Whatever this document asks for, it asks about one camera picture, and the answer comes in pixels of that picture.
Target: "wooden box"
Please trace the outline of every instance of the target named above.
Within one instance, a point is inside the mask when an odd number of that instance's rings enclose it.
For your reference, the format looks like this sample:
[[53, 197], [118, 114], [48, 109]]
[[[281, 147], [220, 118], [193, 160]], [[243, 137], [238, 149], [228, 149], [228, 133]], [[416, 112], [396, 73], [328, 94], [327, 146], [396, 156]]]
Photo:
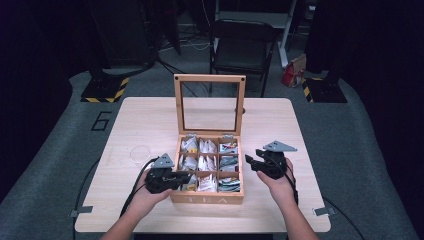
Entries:
[[[179, 130], [174, 170], [189, 171], [193, 174], [193, 182], [173, 191], [173, 202], [242, 204], [244, 182], [240, 132], [245, 80], [243, 75], [174, 75]], [[232, 90], [232, 96], [207, 97], [210, 84], [214, 88], [222, 85]], [[202, 88], [206, 97], [197, 96], [191, 87]], [[194, 139], [197, 149], [190, 148]], [[213, 150], [215, 146], [217, 152], [202, 151], [201, 141], [213, 143], [207, 145], [210, 146], [207, 149]]]

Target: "chair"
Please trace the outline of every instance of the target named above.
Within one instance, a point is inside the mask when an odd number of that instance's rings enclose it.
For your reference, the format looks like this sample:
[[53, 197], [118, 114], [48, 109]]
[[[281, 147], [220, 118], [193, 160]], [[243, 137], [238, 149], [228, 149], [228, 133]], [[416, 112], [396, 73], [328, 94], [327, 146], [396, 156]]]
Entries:
[[278, 31], [262, 22], [220, 19], [210, 33], [209, 73], [218, 71], [260, 75], [264, 96]]

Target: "wooden table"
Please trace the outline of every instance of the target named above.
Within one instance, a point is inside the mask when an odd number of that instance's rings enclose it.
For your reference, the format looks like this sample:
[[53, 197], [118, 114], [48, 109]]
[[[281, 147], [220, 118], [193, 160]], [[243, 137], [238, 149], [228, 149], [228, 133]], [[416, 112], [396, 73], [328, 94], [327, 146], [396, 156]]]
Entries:
[[[176, 204], [165, 199], [136, 227], [143, 233], [278, 233], [286, 232], [283, 217], [268, 188], [250, 170], [244, 154], [274, 140], [298, 149], [286, 152], [294, 165], [299, 207], [316, 232], [327, 232], [327, 216], [315, 216], [313, 208], [324, 207], [320, 190], [288, 99], [246, 98], [242, 122], [245, 197], [242, 205]], [[150, 148], [151, 157], [176, 154], [178, 125], [175, 98], [131, 97], [121, 106], [83, 206], [78, 232], [106, 232], [119, 218], [121, 208], [144, 164], [132, 162], [130, 153], [138, 145]]]

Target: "hand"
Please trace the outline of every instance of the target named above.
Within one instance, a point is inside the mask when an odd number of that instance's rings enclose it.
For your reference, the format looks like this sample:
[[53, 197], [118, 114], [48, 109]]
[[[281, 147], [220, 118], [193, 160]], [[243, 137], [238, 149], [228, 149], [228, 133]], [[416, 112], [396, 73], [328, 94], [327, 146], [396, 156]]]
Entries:
[[[137, 188], [140, 188], [145, 184], [147, 174], [150, 169], [146, 170], [140, 177], [138, 181]], [[146, 189], [146, 186], [143, 186], [138, 190], [134, 195], [126, 213], [135, 214], [136, 217], [140, 220], [145, 217], [153, 209], [153, 207], [160, 201], [166, 199], [171, 194], [172, 189], [167, 189], [161, 193], [151, 194], [149, 190]]]
[[[293, 179], [294, 179], [294, 176], [292, 173], [292, 171], [294, 171], [293, 164], [288, 158], [286, 158], [286, 162], [288, 167], [286, 174], [288, 177], [290, 177], [290, 180], [292, 180], [293, 182]], [[277, 204], [281, 202], [288, 202], [288, 201], [294, 202], [293, 188], [290, 185], [289, 181], [287, 180], [286, 176], [283, 176], [279, 179], [272, 179], [261, 171], [258, 171], [257, 175], [262, 180], [262, 182], [264, 182], [268, 186], [269, 191], [271, 192], [271, 196], [274, 199], [274, 201], [277, 202]]]

